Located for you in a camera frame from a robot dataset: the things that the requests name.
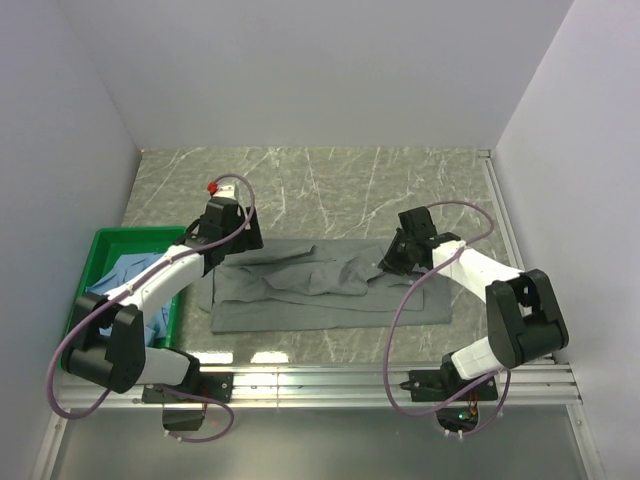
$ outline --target green bin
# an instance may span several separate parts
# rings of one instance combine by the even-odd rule
[[[93,238],[75,298],[104,277],[121,255],[165,252],[185,231],[185,227],[123,227],[98,230]],[[180,321],[180,297],[181,294],[178,293],[171,300],[167,336],[157,339],[153,344],[155,348],[173,345],[174,334]],[[70,322],[71,314],[67,323],[67,332]]]

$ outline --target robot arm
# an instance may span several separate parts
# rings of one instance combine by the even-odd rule
[[[169,260],[166,266],[131,295],[99,315],[74,339],[62,355],[64,370],[117,393],[126,392],[137,384],[173,385],[186,393],[198,390],[198,359],[178,350],[145,348],[143,327],[168,298],[206,275],[226,255],[263,246],[254,212],[247,228],[232,241],[172,260],[182,252],[225,238],[245,221],[245,210],[239,206],[235,186],[210,185],[209,191],[211,198],[204,214],[155,264],[104,295],[86,293],[78,298],[71,327],[109,299],[132,289],[131,285],[145,278],[159,263]],[[110,337],[100,335],[99,329],[106,327],[112,327]]]
[[[438,234],[426,207],[399,214],[402,228],[380,268],[408,274],[418,265],[433,269],[465,248],[438,273],[470,290],[486,304],[488,335],[445,355],[442,381],[457,391],[486,373],[514,368],[567,346],[569,335],[548,276],[523,272],[492,260],[452,233]]]

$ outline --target cable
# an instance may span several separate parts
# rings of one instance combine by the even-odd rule
[[[479,207],[478,205],[475,205],[471,202],[466,202],[464,200],[446,200],[446,201],[441,201],[441,202],[435,202],[435,203],[431,203],[429,205],[426,206],[426,208],[431,208],[431,207],[437,207],[439,205],[463,205],[466,207],[470,207],[473,208],[474,210],[476,210],[478,213],[480,213],[482,216],[484,216],[487,221],[489,222],[489,228],[479,234],[476,235],[475,237],[471,238],[468,242],[467,245],[471,245],[472,243],[478,242],[479,240],[482,240],[483,238],[488,237],[489,235],[491,235],[493,233],[493,231],[495,230],[495,222],[493,220],[493,218],[491,218],[491,215],[489,215],[489,213],[484,210],[482,207]],[[454,253],[451,258],[449,258],[448,260],[444,261],[443,263],[441,263],[440,265],[438,265],[437,267],[429,270],[428,272],[426,272],[422,277],[420,277],[413,285],[411,285],[411,287],[409,288],[409,290],[407,290],[407,293],[405,293],[404,297],[402,297],[402,300],[400,301],[400,304],[398,305],[398,308],[393,316],[393,320],[391,322],[391,326],[389,327],[389,333],[387,335],[387,341],[385,343],[384,346],[384,354],[383,354],[383,358],[382,358],[382,379],[384,382],[384,390],[387,394],[387,398],[389,399],[389,403],[391,403],[391,406],[398,411],[399,413],[408,416],[408,417],[424,417],[427,415],[431,415],[435,412],[437,412],[438,410],[441,410],[445,407],[447,407],[450,403],[454,402],[455,400],[457,400],[458,398],[462,397],[463,395],[465,395],[466,393],[470,392],[471,390],[473,390],[474,388],[476,388],[478,385],[482,384],[483,382],[485,382],[486,380],[490,379],[491,377],[493,377],[494,375],[496,375],[498,372],[490,372],[487,373],[485,375],[483,375],[482,377],[476,378],[474,381],[472,381],[469,385],[467,385],[466,387],[464,387],[463,389],[461,389],[459,392],[457,392],[455,395],[452,395],[451,397],[449,397],[448,399],[446,399],[445,401],[443,401],[442,403],[436,405],[435,407],[429,408],[427,410],[423,410],[423,411],[413,411],[413,410],[406,410],[404,408],[402,408],[398,402],[396,402],[395,398],[393,398],[393,393],[391,392],[391,383],[389,382],[389,357],[391,355],[391,346],[393,344],[393,334],[395,333],[395,330],[398,326],[398,321],[400,320],[400,315],[402,315],[402,311],[404,310],[405,305],[407,304],[407,302],[409,301],[409,298],[411,298],[411,295],[413,295],[413,293],[420,288],[420,286],[426,282],[427,280],[429,280],[431,277],[433,277],[436,273],[438,273],[440,270],[442,270],[443,268],[447,267],[448,265],[451,265],[453,262],[455,262],[456,260],[458,260],[460,258],[460,256],[462,255],[462,253],[464,252],[466,246],[463,246],[461,248],[459,248],[456,253]],[[509,384],[511,382],[511,372],[507,371],[507,382],[505,383],[505,388],[503,391],[503,395],[502,398],[500,399],[500,402],[498,403],[498,406],[496,407],[496,410],[494,412],[494,414],[480,427],[476,428],[475,430],[473,430],[474,432],[479,431],[479,430],[483,430],[489,423],[491,423],[498,415],[500,409],[502,408],[502,405],[504,405],[504,401],[506,400],[506,394],[509,391]]]
[[[46,385],[45,385],[47,402],[49,403],[49,406],[51,407],[51,409],[57,415],[59,415],[62,418],[66,418],[67,420],[77,420],[80,418],[87,417],[88,415],[91,415],[93,412],[96,411],[96,409],[102,404],[102,402],[104,402],[104,400],[107,398],[107,396],[111,392],[111,390],[106,389],[104,393],[100,395],[100,397],[96,400],[96,402],[91,407],[89,407],[86,410],[83,410],[82,412],[77,412],[77,413],[67,412],[60,406],[60,404],[56,400],[55,393],[53,391],[53,380],[54,380],[54,375],[56,372],[58,361],[62,356],[63,352],[69,347],[69,345],[71,345],[71,343],[76,338],[76,336],[84,328],[86,328],[102,312],[104,312],[108,308],[111,308],[113,305],[119,303],[128,295],[133,295],[133,292],[135,292],[138,288],[140,288],[145,282],[147,282],[150,278],[152,278],[156,273],[158,273],[164,267],[166,267],[167,265],[170,265],[173,261],[179,260],[189,255],[193,255],[195,253],[200,253],[200,252],[204,252],[204,251],[219,247],[220,245],[223,245],[224,243],[236,238],[238,235],[242,233],[242,231],[247,227],[247,225],[249,225],[249,222],[251,221],[251,218],[253,217],[256,209],[256,197],[253,191],[253,187],[251,187],[251,184],[245,177],[241,175],[237,175],[235,173],[227,173],[224,175],[220,175],[218,178],[214,180],[214,182],[219,183],[221,180],[224,180],[226,178],[236,178],[240,180],[242,183],[245,184],[245,186],[249,190],[249,196],[251,197],[251,206],[249,207],[249,212],[247,213],[247,216],[244,222],[242,222],[242,224],[234,232],[230,233],[229,235],[227,235],[226,237],[220,240],[203,245],[201,247],[193,248],[191,250],[185,250],[183,252],[180,252],[174,255],[171,259],[165,259],[155,264],[153,267],[149,269],[149,271],[147,271],[142,277],[140,277],[140,279],[138,279],[135,283],[131,284],[131,288],[129,290],[124,290],[120,294],[109,299],[109,301],[107,301],[104,305],[101,305],[100,307],[96,308],[93,312],[91,312],[89,315],[83,318],[80,322],[78,322],[78,324],[75,327],[71,329],[71,331],[67,334],[67,336],[62,339],[62,342],[60,342],[60,345],[58,345],[58,347],[56,348],[55,352],[53,353],[53,357],[49,362],[49,366],[47,367]]]
[[[211,442],[213,440],[217,440],[218,438],[226,434],[229,430],[231,430],[231,427],[233,426],[233,422],[235,421],[235,414],[233,413],[233,410],[231,409],[231,407],[229,407],[229,405],[226,405],[218,400],[214,400],[213,398],[207,398],[207,397],[201,397],[200,395],[191,395],[189,393],[183,393],[174,388],[171,388],[169,385],[158,385],[158,386],[161,387],[165,392],[170,393],[171,395],[174,395],[178,398],[184,398],[186,400],[195,400],[202,403],[208,403],[210,405],[217,405],[218,407],[222,407],[223,409],[225,409],[229,414],[229,423],[227,424],[227,426],[224,427],[224,429],[221,432],[218,432],[215,435],[211,435],[210,437],[190,438],[190,437],[183,437],[174,432],[168,432],[168,435],[170,437],[175,438],[179,442],[206,443],[206,442]]]

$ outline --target folded gray garment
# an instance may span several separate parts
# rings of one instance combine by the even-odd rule
[[[412,277],[377,268],[388,240],[265,240],[214,270],[212,330],[319,330],[386,326]],[[447,279],[436,276],[411,297],[403,325],[451,321]]]

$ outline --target gray towel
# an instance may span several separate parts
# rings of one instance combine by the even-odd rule
[[[388,240],[265,240],[214,271],[212,330],[221,332],[380,327],[412,281],[377,268]],[[447,279],[436,276],[408,302],[402,325],[451,321]]]

